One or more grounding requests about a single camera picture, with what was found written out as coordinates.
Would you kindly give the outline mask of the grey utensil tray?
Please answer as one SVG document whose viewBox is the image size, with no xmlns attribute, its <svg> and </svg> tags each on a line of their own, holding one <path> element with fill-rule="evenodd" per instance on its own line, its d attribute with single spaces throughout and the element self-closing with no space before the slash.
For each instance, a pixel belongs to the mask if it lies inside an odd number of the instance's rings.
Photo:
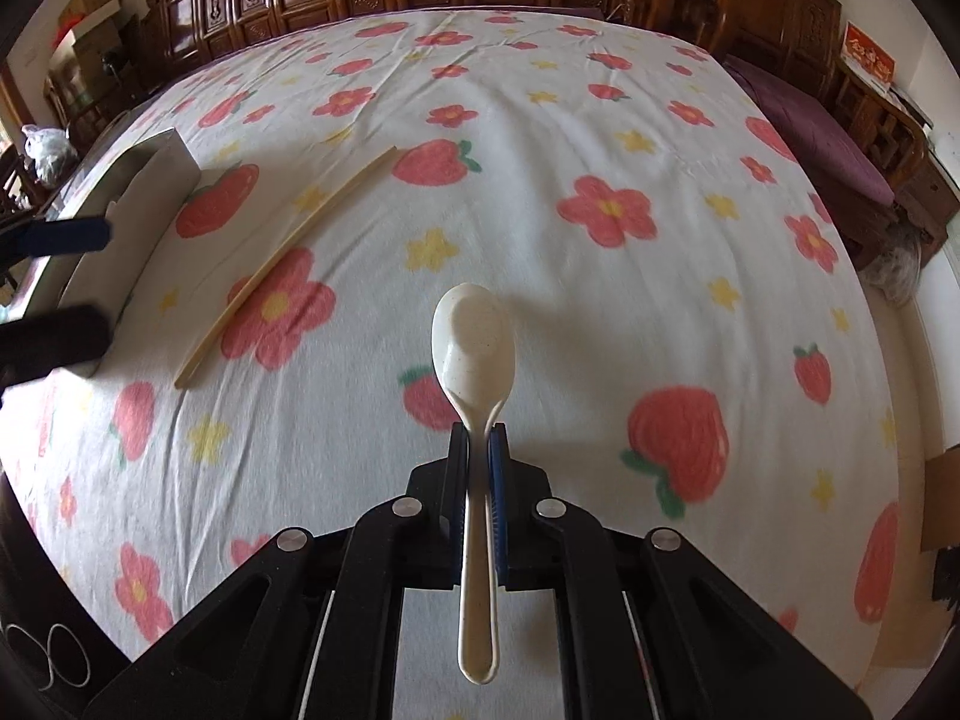
<svg viewBox="0 0 960 720">
<path fill-rule="evenodd" d="M 110 241 L 91 254 L 37 259 L 8 309 L 10 319 L 91 304 L 116 327 L 149 257 L 199 179 L 200 167 L 174 128 L 117 156 L 93 188 L 65 205 L 69 218 L 106 218 Z"/>
</svg>

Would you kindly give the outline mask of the red card on cabinet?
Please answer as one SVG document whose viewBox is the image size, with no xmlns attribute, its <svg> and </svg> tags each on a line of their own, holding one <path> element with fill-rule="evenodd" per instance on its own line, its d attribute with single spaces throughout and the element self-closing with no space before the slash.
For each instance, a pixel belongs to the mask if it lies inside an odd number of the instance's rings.
<svg viewBox="0 0 960 720">
<path fill-rule="evenodd" d="M 843 55 L 877 83 L 893 83 L 895 59 L 853 21 L 846 21 L 844 27 Z"/>
</svg>

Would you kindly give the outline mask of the cream plastic spoon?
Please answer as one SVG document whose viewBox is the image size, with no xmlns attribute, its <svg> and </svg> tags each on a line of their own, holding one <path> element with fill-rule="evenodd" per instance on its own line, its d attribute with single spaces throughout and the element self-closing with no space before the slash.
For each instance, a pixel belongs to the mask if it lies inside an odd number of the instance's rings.
<svg viewBox="0 0 960 720">
<path fill-rule="evenodd" d="M 454 286 L 434 309 L 431 354 L 441 392 L 469 436 L 457 660 L 471 683 L 487 684 L 500 663 L 487 442 L 516 376 L 508 309 L 483 286 Z"/>
</svg>

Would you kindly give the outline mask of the floral strawberry tablecloth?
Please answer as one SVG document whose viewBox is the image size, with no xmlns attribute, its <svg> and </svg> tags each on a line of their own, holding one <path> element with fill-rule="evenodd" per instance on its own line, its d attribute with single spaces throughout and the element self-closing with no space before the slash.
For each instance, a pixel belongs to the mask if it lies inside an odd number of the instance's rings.
<svg viewBox="0 0 960 720">
<path fill-rule="evenodd" d="M 348 527 L 443 452 L 434 306 L 511 312 L 509 442 L 607 527 L 672 525 L 859 684 L 893 574 L 892 408 L 809 177 L 704 50 L 558 13 L 311 29 L 176 83 L 197 188 L 94 374 L 2 406 L 68 591 L 139 656 L 288 525 Z"/>
</svg>

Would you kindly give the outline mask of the white plastic bag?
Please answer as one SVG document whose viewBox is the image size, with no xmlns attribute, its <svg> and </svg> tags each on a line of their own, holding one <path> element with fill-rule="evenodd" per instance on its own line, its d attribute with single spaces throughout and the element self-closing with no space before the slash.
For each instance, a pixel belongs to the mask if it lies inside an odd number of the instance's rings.
<svg viewBox="0 0 960 720">
<path fill-rule="evenodd" d="M 34 166 L 37 182 L 45 188 L 59 188 L 80 161 L 68 133 L 34 124 L 23 125 L 21 133 L 25 137 L 26 158 Z"/>
</svg>

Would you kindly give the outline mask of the stacked cardboard boxes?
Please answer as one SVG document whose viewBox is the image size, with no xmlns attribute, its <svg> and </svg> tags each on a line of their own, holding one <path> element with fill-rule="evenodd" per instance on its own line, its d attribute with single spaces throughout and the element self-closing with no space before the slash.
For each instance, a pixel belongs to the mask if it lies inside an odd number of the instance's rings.
<svg viewBox="0 0 960 720">
<path fill-rule="evenodd" d="M 50 65 L 61 64 L 83 37 L 121 13 L 124 0 L 70 0 L 57 20 Z"/>
</svg>

